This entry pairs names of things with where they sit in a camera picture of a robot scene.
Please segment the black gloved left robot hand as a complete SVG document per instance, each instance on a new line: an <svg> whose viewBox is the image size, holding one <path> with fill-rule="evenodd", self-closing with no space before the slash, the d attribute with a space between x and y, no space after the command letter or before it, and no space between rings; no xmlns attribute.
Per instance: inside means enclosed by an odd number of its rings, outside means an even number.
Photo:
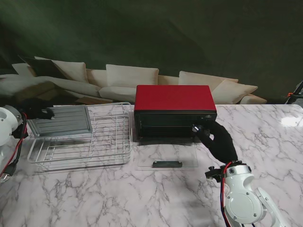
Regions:
<svg viewBox="0 0 303 227"><path fill-rule="evenodd" d="M20 108L26 114L27 119L47 119L54 118L54 113L50 109L53 104L50 101L39 98L25 99L20 103Z"/></svg>

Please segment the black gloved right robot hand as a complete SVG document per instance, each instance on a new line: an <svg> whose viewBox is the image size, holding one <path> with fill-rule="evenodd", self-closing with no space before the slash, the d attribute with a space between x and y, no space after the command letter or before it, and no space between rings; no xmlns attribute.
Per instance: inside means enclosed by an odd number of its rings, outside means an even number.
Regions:
<svg viewBox="0 0 303 227"><path fill-rule="evenodd" d="M238 161L231 135L218 122L204 120L193 124L192 131L218 161L225 164Z"/></svg>

